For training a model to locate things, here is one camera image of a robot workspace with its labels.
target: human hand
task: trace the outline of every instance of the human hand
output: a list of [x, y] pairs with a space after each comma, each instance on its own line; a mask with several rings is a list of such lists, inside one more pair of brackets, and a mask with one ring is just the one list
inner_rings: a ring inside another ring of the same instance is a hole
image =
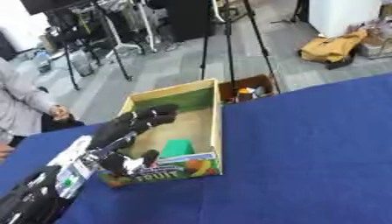
[[50, 108], [50, 114], [54, 121], [64, 121], [69, 118], [69, 110], [63, 106], [55, 105]]
[[6, 143], [0, 143], [0, 162], [4, 161], [14, 149]]

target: yellow bag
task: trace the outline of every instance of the yellow bag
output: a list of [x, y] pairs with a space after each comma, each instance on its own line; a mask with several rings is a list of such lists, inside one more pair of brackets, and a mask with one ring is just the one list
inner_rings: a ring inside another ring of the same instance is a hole
[[340, 62], [368, 35], [366, 30], [355, 31], [339, 38], [315, 38], [299, 52], [303, 60]]

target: fruit box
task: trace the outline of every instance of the fruit box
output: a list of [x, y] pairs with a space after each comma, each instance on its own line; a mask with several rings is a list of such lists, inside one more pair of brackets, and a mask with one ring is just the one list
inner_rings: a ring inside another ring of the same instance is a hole
[[189, 179], [221, 175], [221, 97], [217, 80], [199, 80], [141, 94], [131, 94], [121, 113], [160, 104], [179, 105], [176, 121], [147, 130], [135, 144], [121, 150], [131, 158], [140, 158], [148, 150], [162, 151], [166, 142], [186, 139], [194, 154], [160, 158], [154, 168], [143, 168], [130, 177], [118, 177], [108, 171], [98, 175], [110, 186], [161, 179]]

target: robotic arm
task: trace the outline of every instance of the robotic arm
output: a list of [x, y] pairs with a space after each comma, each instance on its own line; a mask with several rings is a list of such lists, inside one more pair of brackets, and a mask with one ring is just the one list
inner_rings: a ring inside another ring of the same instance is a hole
[[158, 158], [157, 151], [149, 150], [135, 160], [117, 151], [131, 146], [146, 130], [174, 122], [177, 109], [165, 104], [136, 110], [104, 123], [92, 136], [81, 136], [0, 199], [0, 223], [53, 223], [100, 167], [123, 176], [149, 167]]

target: blue tablecloth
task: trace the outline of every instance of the blue tablecloth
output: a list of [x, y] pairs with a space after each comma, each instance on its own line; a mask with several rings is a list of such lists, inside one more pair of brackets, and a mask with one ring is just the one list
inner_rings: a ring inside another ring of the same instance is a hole
[[[59, 224], [390, 223], [392, 75], [225, 106], [223, 176], [109, 189], [91, 178]], [[29, 138], [0, 193], [94, 127]]]

